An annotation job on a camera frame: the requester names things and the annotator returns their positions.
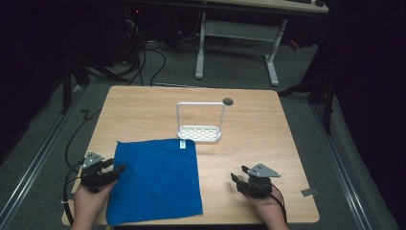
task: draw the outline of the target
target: wrist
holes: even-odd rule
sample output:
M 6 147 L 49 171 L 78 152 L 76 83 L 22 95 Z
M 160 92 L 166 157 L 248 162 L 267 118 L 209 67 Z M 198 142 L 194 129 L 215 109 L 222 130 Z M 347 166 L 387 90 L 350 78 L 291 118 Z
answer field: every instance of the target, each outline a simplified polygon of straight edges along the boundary
M 86 218 L 75 218 L 71 226 L 71 230 L 91 230 L 93 228 L 93 220 Z
M 265 222 L 269 230 L 286 230 L 286 222 L 284 221 L 281 207 L 273 206 L 269 207 L 265 215 L 262 215 L 262 219 Z

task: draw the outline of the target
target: white table leg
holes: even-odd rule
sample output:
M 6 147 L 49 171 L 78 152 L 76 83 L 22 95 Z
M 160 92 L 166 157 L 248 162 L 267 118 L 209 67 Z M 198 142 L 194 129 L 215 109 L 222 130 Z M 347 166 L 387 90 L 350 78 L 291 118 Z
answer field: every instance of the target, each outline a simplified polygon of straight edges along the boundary
M 286 23 L 287 23 L 287 19 L 284 19 L 283 22 L 281 23 L 281 26 L 278 29 L 277 37 L 275 39 L 274 47 L 272 49 L 271 54 L 265 56 L 266 66 L 268 67 L 269 78 L 271 79 L 271 84 L 274 86 L 279 85 L 277 72 L 275 71 L 275 66 L 274 66 L 274 58 L 275 58 L 275 54 L 278 51 L 278 47 L 281 43 L 281 39 L 283 36 L 284 28 L 286 27 Z
M 203 79 L 205 34 L 206 34 L 206 13 L 202 12 L 202 22 L 200 29 L 200 46 L 199 53 L 197 54 L 196 75 L 195 75 L 197 79 Z

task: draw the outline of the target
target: small gray object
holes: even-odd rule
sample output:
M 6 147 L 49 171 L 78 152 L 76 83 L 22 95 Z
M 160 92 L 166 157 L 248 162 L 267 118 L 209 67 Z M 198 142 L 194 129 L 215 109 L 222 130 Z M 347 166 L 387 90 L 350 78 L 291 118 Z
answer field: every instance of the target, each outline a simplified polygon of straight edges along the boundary
M 315 196 L 319 194 L 319 190 L 316 188 L 308 188 L 306 190 L 302 190 L 302 195 L 303 196 Z

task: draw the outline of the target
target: hand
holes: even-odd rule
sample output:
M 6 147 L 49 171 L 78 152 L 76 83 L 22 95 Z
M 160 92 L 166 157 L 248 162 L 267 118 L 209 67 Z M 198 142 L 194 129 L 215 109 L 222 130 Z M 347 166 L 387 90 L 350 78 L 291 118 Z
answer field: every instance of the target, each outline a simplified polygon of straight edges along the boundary
M 281 193 L 273 189 L 271 193 L 279 201 L 282 201 Z M 283 212 L 278 202 L 271 196 L 267 198 L 252 198 L 244 195 L 257 209 L 259 216 L 265 222 L 269 230 L 285 230 L 289 229 L 284 221 Z
M 117 181 L 106 185 L 96 194 L 90 192 L 88 188 L 82 185 L 78 186 L 75 192 L 75 221 L 71 230 L 92 229 L 96 217 L 116 183 Z

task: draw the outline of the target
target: gray carpet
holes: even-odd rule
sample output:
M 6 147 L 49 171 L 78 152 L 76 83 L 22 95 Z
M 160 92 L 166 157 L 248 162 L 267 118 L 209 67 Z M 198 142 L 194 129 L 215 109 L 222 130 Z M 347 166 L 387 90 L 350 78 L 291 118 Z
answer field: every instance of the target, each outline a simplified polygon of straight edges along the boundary
M 158 43 L 148 44 L 148 48 L 153 47 L 158 47 Z M 219 47 L 221 48 L 221 44 L 216 43 L 208 48 L 218 49 Z M 179 46 L 177 49 L 173 49 L 162 44 L 156 51 L 165 55 L 166 65 L 156 76 L 154 83 L 156 85 L 178 84 L 282 91 L 301 81 L 305 69 L 317 51 L 317 47 L 308 47 L 294 52 L 289 47 L 281 46 L 275 59 L 280 86 L 275 88 L 271 86 L 268 79 L 263 57 L 249 53 L 239 54 L 236 52 L 238 47 L 238 45 L 229 46 L 221 52 L 208 51 L 205 77 L 203 80 L 196 80 L 194 78 L 196 48 Z M 161 55 L 151 51 L 147 52 L 146 66 L 142 72 L 145 85 L 149 85 L 150 78 L 161 68 L 163 61 Z M 125 67 L 117 66 L 112 70 L 120 72 L 123 69 Z M 16 210 L 7 229 L 69 229 L 60 220 L 63 213 L 60 194 L 64 176 L 68 171 L 64 162 L 65 148 L 84 121 L 82 110 L 86 109 L 91 114 L 101 108 L 106 93 L 113 84 L 117 83 L 106 78 L 93 78 L 89 87 L 79 91 L 82 92 L 81 97 L 79 97 L 80 93 L 75 94 L 78 99 L 72 112 L 66 117 L 64 126 L 51 146 L 42 170 L 34 179 L 31 189 Z M 140 77 L 133 84 L 140 85 Z M 307 104 L 304 96 L 305 94 L 294 94 L 291 97 L 282 98 L 282 106 L 310 187 L 317 188 L 320 192 L 315 196 L 320 220 L 314 224 L 290 224 L 289 227 L 291 229 L 358 229 L 338 175 L 334 170 L 324 131 L 320 129 L 320 122 L 314 116 L 311 105 Z M 0 173 L 5 176 L 0 177 L 2 185 L 0 207 L 7 205 L 18 182 L 60 117 L 61 102 L 62 91 L 59 87 L 52 99 L 33 118 L 29 130 L 8 160 L 1 166 Z M 71 163 L 80 160 L 85 154 L 97 118 L 98 116 L 88 121 L 73 139 L 69 148 Z M 357 154 L 337 102 L 334 104 L 331 127 L 331 138 L 340 152 L 354 188 L 369 216 L 371 229 L 398 229 Z M 103 226 L 95 227 L 95 229 L 104 228 Z

